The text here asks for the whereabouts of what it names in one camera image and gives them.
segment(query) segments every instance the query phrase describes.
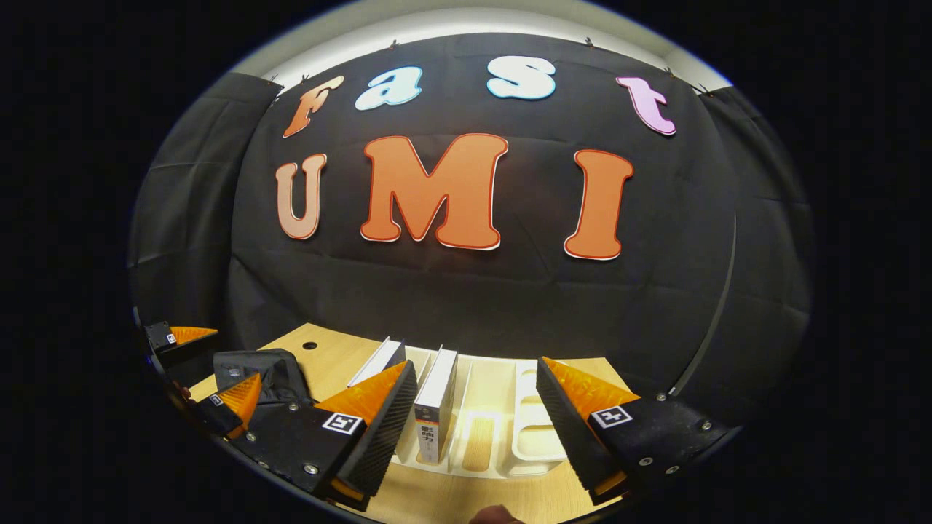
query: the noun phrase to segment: black bag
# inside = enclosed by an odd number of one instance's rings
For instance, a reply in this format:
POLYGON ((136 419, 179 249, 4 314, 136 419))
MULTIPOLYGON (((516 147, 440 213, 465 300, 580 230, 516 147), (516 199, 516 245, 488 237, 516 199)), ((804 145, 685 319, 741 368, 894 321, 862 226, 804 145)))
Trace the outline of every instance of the black bag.
POLYGON ((310 388, 295 356, 286 350, 260 352, 218 352, 213 356, 217 391, 236 385, 254 373, 262 378, 260 407, 297 402, 310 406, 310 388))

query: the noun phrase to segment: wall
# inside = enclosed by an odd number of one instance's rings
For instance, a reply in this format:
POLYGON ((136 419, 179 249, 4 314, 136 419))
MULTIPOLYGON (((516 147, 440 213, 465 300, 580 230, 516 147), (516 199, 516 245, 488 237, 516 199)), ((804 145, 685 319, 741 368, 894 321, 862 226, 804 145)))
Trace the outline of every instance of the wall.
MULTIPOLYGON (((358 9, 357 4, 344 9, 350 7, 358 9)), ((306 35, 313 34, 317 27, 329 25, 328 22, 331 21, 328 18, 336 16, 340 11, 306 23, 280 38, 279 41, 269 44, 267 48, 271 50, 265 51, 264 62, 262 60, 264 51, 260 50, 234 68, 234 71, 261 75, 263 78, 276 76, 275 82, 288 89, 300 82, 302 75, 314 76, 353 58, 387 48, 392 40, 397 40, 400 45, 403 45, 450 34, 523 33, 575 41, 581 46, 584 45, 585 38, 589 37, 599 48, 629 56, 659 69, 669 67, 674 75, 694 86, 701 83, 707 89, 714 90, 731 85, 726 78, 711 67, 672 42, 604 9, 603 16, 617 19, 616 25, 612 26, 613 32, 625 34, 629 39, 621 39, 575 21, 561 20, 523 10, 492 7, 447 8, 407 14, 371 23, 330 38, 277 65, 268 63, 275 56, 295 52, 298 40, 307 39, 306 35), (261 71, 259 69, 261 67, 268 67, 268 69, 260 74, 258 71, 261 71)))

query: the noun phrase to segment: word fast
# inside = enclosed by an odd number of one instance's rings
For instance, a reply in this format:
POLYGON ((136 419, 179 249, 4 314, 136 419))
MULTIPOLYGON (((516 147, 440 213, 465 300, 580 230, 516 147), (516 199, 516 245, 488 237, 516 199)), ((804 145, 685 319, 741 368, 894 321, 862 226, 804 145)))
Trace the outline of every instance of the word fast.
MULTIPOLYGON (((499 57, 488 63, 489 92, 499 98, 539 100, 555 90, 551 76, 555 67, 541 58, 499 57)), ((419 67, 402 67, 376 76, 368 90, 356 99, 356 109, 368 111, 383 104, 400 105, 414 100, 420 93, 419 67)), ((301 96, 291 125, 282 138, 294 136, 310 123, 310 114, 323 107, 328 93, 343 84, 337 76, 301 96)), ((641 121, 651 130, 673 135, 676 126, 660 114, 658 103, 666 105, 664 95, 635 77, 616 77, 628 89, 641 121)), ((508 142, 493 134, 464 134, 450 144, 433 171, 427 173, 411 141, 403 136, 376 139, 366 145, 364 153, 372 160, 372 188, 369 219, 360 227, 368 241, 397 241, 401 227, 391 216, 392 204, 398 205, 404 225, 415 241, 422 241, 447 201, 444 223, 437 228, 437 240, 461 249, 492 250, 501 244, 501 235, 492 225, 492 194, 499 159, 508 152, 508 142)), ((564 242, 566 253, 577 258, 612 260, 622 251, 616 238, 624 181, 634 174, 626 159, 595 149, 583 149, 573 156, 582 168, 585 185, 576 231, 564 242)), ((288 163, 275 171, 278 217, 282 231, 299 240, 310 238, 320 218, 321 170, 327 157, 307 157, 300 169, 307 177, 306 211, 302 218, 292 208, 293 182, 298 166, 288 163)))

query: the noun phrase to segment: book spine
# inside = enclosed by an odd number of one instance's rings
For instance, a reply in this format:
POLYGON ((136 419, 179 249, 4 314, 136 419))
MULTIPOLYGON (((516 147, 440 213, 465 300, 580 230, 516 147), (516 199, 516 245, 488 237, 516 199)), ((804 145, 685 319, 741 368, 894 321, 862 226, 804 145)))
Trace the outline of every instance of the book spine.
POLYGON ((446 442, 449 440, 447 434, 452 428, 450 428, 450 419, 453 414, 453 393, 456 390, 457 384, 457 361, 453 361, 453 368, 450 370, 450 376, 446 383, 446 390, 444 391, 444 399, 440 404, 440 409, 438 410, 439 421, 440 421, 440 431, 437 433, 439 446, 442 448, 446 442))
POLYGON ((435 407, 415 407, 418 424, 418 444, 420 458, 424 462, 440 461, 440 412, 435 407))

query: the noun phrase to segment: white ceiling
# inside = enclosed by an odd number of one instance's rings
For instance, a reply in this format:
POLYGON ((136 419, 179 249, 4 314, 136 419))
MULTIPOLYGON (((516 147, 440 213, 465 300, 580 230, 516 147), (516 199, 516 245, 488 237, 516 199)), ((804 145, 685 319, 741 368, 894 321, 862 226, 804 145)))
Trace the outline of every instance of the white ceiling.
POLYGON ((731 83, 663 36, 613 11, 579 0, 359 0, 306 21, 260 48, 233 71, 290 88, 302 75, 388 47, 447 34, 543 34, 649 63, 693 85, 731 83))

